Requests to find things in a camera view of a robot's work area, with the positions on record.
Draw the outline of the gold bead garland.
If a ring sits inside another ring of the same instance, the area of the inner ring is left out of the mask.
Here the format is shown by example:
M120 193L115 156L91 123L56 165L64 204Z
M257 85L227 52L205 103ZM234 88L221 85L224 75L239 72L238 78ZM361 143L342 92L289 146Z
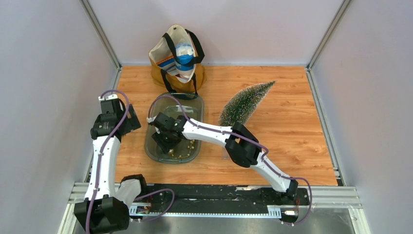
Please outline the gold bead garland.
M194 150L195 140L182 140L173 149L169 151L169 154L173 159L183 159L191 156Z

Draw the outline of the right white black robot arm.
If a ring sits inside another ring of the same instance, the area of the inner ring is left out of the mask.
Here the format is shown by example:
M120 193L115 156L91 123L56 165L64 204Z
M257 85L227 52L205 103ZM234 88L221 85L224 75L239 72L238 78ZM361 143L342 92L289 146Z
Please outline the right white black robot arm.
M159 113L147 118L155 127L152 138L164 153L172 150L182 140L205 141L223 147L230 159L240 167L251 168L265 178L278 192L284 204L292 203L298 196L298 182L280 170L268 157L269 150L242 124L217 126L179 115L177 118Z

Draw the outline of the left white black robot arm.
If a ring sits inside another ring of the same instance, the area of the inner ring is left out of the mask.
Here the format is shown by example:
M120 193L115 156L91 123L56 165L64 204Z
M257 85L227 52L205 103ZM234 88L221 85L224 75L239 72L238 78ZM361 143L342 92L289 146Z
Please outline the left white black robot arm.
M149 196L142 174L124 177L115 187L115 168L121 139L141 124L132 105L117 95L100 97L102 113L91 128L94 156L91 178L84 200L75 204L74 215L88 234L106 234L128 228L133 201Z

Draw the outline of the small frosted christmas tree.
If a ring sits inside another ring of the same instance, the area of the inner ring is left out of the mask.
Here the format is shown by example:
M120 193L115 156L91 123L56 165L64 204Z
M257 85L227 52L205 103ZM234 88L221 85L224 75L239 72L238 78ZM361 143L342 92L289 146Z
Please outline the small frosted christmas tree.
M237 92L223 107L218 118L219 125L245 124L275 83L276 81L258 83Z

